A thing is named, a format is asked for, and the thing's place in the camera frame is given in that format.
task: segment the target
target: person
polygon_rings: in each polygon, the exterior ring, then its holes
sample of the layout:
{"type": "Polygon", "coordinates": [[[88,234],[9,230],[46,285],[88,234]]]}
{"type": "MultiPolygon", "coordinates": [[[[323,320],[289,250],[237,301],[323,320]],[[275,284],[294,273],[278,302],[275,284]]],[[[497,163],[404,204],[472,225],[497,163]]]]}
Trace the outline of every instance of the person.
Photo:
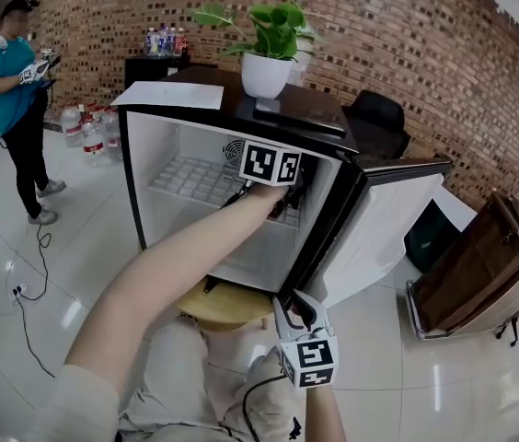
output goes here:
{"type": "Polygon", "coordinates": [[[36,1],[12,0],[0,16],[0,135],[17,169],[18,194],[29,222],[49,225],[57,214],[43,208],[37,196],[60,192],[65,182],[49,179],[42,156],[47,90],[40,88],[40,80],[21,77],[35,59],[26,41],[33,3],[37,5],[36,1]]]}
{"type": "MultiPolygon", "coordinates": [[[[109,442],[118,428],[124,442],[253,442],[243,397],[258,382],[282,374],[274,349],[252,366],[218,422],[204,383],[206,344],[189,322],[178,319],[153,337],[144,387],[120,418],[119,397],[149,325],[251,236],[285,192],[255,185],[129,263],[88,314],[25,440],[109,442]]],[[[247,413],[259,440],[288,440],[297,403],[288,378],[251,392],[247,413]]],[[[306,441],[346,441],[331,387],[306,391],[306,441]]]]}

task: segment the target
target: man in teal shirt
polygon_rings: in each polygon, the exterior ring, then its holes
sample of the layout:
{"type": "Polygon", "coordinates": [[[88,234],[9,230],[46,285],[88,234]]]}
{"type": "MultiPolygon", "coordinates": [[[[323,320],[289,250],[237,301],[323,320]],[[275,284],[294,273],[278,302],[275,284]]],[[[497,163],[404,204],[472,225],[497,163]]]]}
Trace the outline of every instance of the man in teal shirt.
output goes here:
{"type": "Polygon", "coordinates": [[[37,196],[60,192],[65,182],[49,180],[47,176],[42,156],[47,91],[40,88],[38,76],[25,70],[35,59],[25,37],[29,32],[29,12],[37,4],[12,0],[0,17],[0,135],[17,168],[18,194],[29,213],[29,222],[49,225],[57,220],[57,214],[42,208],[37,196]]]}

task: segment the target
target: sheet of paper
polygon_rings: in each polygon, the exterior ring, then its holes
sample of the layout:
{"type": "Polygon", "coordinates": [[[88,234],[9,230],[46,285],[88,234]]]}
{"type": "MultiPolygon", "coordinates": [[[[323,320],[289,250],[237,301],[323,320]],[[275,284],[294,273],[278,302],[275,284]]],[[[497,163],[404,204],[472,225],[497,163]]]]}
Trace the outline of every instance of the sheet of paper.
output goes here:
{"type": "Polygon", "coordinates": [[[218,110],[223,87],[180,82],[134,82],[112,105],[157,105],[218,110]]]}

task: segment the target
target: refrigerator shelf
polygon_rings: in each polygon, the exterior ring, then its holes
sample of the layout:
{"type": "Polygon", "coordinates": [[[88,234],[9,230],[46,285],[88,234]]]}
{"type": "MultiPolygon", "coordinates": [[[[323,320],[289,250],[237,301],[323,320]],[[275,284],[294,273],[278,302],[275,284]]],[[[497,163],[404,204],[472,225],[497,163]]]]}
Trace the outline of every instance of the refrigerator shelf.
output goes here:
{"type": "MultiPolygon", "coordinates": [[[[238,169],[193,157],[174,157],[149,186],[154,192],[169,193],[219,209],[239,191],[244,180],[238,169]]],[[[300,211],[288,206],[273,224],[298,229],[300,211]]]]}

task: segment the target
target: black pants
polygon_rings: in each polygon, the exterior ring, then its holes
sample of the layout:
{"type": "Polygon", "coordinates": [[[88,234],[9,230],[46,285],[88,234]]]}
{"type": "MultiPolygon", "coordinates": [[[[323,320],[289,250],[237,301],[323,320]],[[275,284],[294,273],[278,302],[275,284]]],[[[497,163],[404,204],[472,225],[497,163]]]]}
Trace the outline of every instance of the black pants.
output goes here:
{"type": "Polygon", "coordinates": [[[17,168],[17,188],[29,216],[40,213],[35,184],[43,190],[49,183],[45,160],[42,158],[42,126],[47,109],[47,91],[38,90],[29,110],[2,136],[17,168]]]}

